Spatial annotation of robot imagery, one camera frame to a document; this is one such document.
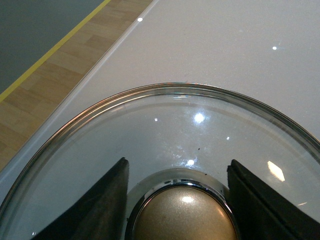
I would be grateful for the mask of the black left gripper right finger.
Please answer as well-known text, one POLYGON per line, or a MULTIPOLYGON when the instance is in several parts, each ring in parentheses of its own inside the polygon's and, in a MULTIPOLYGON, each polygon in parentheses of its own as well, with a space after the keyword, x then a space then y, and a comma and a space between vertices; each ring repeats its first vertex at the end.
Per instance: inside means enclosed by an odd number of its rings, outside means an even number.
POLYGON ((244 240, 318 240, 320 224, 233 159, 226 198, 244 240))

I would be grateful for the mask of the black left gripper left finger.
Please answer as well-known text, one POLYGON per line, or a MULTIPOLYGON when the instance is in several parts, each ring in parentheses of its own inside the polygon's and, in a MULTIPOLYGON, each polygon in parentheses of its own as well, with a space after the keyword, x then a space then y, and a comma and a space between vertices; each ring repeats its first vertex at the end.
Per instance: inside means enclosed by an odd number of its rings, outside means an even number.
POLYGON ((119 240, 126 213, 129 162, 121 158, 34 240, 119 240))

